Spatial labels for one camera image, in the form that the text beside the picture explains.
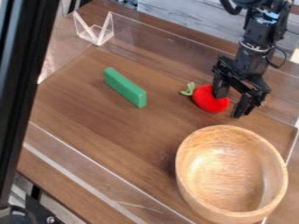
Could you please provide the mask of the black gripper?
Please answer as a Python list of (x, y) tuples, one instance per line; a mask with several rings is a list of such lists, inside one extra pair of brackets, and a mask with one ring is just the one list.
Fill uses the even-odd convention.
[(256, 106), (256, 101), (262, 101), (270, 92), (262, 79), (270, 58), (270, 45), (250, 45), (246, 42), (238, 43), (233, 59), (224, 55), (217, 58), (212, 68), (212, 94), (216, 99), (225, 98), (230, 88), (241, 94), (232, 111), (233, 118), (246, 116)]

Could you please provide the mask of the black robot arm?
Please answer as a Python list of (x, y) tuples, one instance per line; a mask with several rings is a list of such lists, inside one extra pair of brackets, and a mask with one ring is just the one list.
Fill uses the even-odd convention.
[(246, 10), (244, 34), (238, 39), (234, 59), (218, 56), (212, 68), (212, 94), (216, 99), (228, 96), (229, 89), (240, 93), (230, 116), (246, 116), (254, 107), (260, 107), (270, 88), (262, 80), (266, 67), (280, 68), (270, 59), (274, 51), (285, 54), (276, 45), (284, 38), (286, 19), (292, 8), (292, 0), (218, 0), (224, 10), (237, 15)]

